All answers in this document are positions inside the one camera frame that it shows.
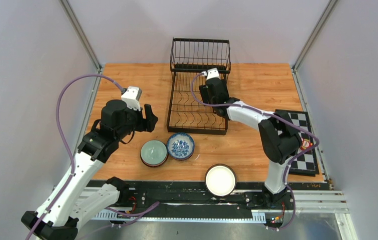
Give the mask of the black wire dish rack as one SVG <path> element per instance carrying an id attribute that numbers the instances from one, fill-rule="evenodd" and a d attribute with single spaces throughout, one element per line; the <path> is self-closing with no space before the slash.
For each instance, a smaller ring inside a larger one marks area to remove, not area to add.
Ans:
<path id="1" fill-rule="evenodd" d="M 170 133 L 225 135 L 228 121 L 201 104 L 200 87 L 206 78 L 199 73 L 218 69 L 220 78 L 227 81 L 231 71 L 230 41 L 227 39 L 172 39 L 170 71 L 171 95 L 167 116 Z"/>

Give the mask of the blue floral bowl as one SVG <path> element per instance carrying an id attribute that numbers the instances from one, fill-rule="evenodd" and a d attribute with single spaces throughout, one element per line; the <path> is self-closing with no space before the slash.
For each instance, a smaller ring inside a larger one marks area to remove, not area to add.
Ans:
<path id="1" fill-rule="evenodd" d="M 184 161 L 193 155 L 195 143 L 189 134 L 177 132 L 168 138 L 166 148 L 172 158 Z"/>

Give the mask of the white bowl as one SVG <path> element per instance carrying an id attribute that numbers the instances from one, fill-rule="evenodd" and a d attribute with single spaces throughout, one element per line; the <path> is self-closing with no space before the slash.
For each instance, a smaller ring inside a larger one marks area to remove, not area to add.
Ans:
<path id="1" fill-rule="evenodd" d="M 207 190 L 218 197 L 225 197 L 231 194 L 236 187 L 236 183 L 235 172 L 225 164 L 215 164 L 205 174 Z"/>

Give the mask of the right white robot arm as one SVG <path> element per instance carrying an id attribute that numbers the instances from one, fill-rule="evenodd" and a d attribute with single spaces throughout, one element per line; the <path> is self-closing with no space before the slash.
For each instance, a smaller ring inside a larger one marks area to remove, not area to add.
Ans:
<path id="1" fill-rule="evenodd" d="M 264 111 L 230 97 L 226 82 L 220 77 L 208 78 L 199 86 L 199 91 L 202 103 L 212 107 L 216 115 L 259 132 L 263 151 L 269 159 L 262 201 L 267 208 L 276 208 L 282 203 L 281 193 L 286 191 L 290 162 L 298 155 L 302 144 L 300 128 L 293 125 L 286 111 Z"/>

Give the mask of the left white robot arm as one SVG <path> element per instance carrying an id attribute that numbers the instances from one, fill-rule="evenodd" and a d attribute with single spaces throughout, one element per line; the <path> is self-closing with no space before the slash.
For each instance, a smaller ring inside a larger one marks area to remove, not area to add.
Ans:
<path id="1" fill-rule="evenodd" d="M 26 211 L 22 223 L 42 240 L 74 240 L 97 213 L 113 204 L 123 207 L 130 200 L 129 185 L 112 177 L 96 193 L 77 203 L 94 174 L 118 149 L 127 135 L 152 132 L 158 121 L 149 104 L 132 109 L 123 100 L 110 100 L 101 117 L 83 137 L 71 166 L 46 201 L 35 211 Z"/>

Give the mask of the celadon bowl black rim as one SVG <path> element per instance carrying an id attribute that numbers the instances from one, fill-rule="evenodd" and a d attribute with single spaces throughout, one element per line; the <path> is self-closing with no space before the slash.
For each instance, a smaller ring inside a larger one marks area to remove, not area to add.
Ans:
<path id="1" fill-rule="evenodd" d="M 159 167 L 168 158 L 166 145 L 159 140 L 150 140 L 143 144 L 140 150 L 140 159 L 149 167 Z"/>

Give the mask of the red owl toy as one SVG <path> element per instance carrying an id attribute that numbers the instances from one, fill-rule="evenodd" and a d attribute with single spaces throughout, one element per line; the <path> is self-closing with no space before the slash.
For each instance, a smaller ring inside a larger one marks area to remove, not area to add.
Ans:
<path id="1" fill-rule="evenodd" d="M 301 151 L 306 150 L 313 146 L 313 142 L 311 140 L 306 139 L 306 138 L 302 138 L 301 140 L 302 140 L 302 143 L 299 148 Z"/>

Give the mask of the black white checkerboard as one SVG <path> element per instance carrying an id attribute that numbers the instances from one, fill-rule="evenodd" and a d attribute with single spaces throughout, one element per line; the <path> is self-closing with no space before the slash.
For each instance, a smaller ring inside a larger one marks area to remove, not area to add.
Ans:
<path id="1" fill-rule="evenodd" d="M 309 115 L 305 111 L 286 110 L 294 125 L 312 132 Z M 301 139 L 309 139 L 315 144 L 314 138 L 300 131 L 299 136 Z M 291 163 L 289 173 L 293 175 L 314 177 L 319 174 L 319 167 L 315 150 L 307 151 L 304 155 L 299 156 Z"/>

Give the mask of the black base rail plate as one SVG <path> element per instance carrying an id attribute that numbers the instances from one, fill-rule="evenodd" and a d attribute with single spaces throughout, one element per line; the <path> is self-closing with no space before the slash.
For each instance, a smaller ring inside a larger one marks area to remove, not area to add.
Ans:
<path id="1" fill-rule="evenodd" d="M 238 182 L 226 196 L 214 195 L 203 181 L 135 181 L 112 207 L 129 207 L 133 213 L 159 206 L 146 217 L 247 219 L 252 210 L 276 211 L 283 216 L 295 208 L 293 194 L 287 190 L 273 197 L 262 182 Z"/>

